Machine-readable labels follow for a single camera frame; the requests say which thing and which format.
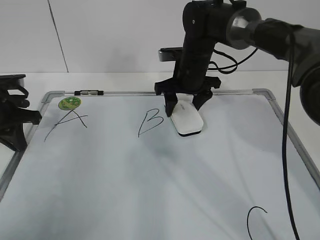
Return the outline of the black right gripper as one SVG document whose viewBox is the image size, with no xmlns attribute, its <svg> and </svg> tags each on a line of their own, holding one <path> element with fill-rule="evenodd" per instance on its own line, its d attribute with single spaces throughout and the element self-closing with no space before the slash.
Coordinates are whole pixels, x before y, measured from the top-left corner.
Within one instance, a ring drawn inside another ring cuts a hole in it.
<svg viewBox="0 0 320 240">
<path fill-rule="evenodd" d="M 184 38 L 180 58 L 175 62 L 173 76 L 154 84 L 156 95 L 164 93 L 165 113 L 170 117 L 178 103 L 176 93 L 192 94 L 197 111 L 213 97 L 211 88 L 218 89 L 218 77 L 206 76 L 216 41 L 211 38 Z"/>
</svg>

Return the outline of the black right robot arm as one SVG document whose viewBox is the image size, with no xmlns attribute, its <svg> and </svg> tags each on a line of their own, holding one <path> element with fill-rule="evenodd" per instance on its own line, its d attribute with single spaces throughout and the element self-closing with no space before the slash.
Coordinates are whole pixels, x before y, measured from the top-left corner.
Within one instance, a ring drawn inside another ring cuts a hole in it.
<svg viewBox="0 0 320 240">
<path fill-rule="evenodd" d="M 173 76 L 157 82 L 154 90 L 164 95 L 165 112 L 171 116 L 177 94 L 193 95 L 200 109 L 212 97 L 211 88 L 219 88 L 217 77 L 207 76 L 215 45 L 237 50 L 250 46 L 289 63 L 289 83 L 300 89 L 300 101 L 306 114 L 320 121 L 320 32 L 278 19 L 262 19 L 244 0 L 201 0 L 189 2 L 183 10 L 185 32 L 181 47 L 159 50 L 162 62 L 175 63 Z"/>
</svg>

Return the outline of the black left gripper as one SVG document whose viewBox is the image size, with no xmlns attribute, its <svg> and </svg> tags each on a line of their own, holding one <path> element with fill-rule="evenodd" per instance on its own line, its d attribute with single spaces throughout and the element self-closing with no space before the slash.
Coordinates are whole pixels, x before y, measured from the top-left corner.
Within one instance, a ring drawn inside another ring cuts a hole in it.
<svg viewBox="0 0 320 240">
<path fill-rule="evenodd" d="M 39 125 L 41 113 L 28 110 L 29 92 L 24 87 L 25 74 L 0 76 L 0 143 L 12 151 L 27 148 L 23 124 Z"/>
</svg>

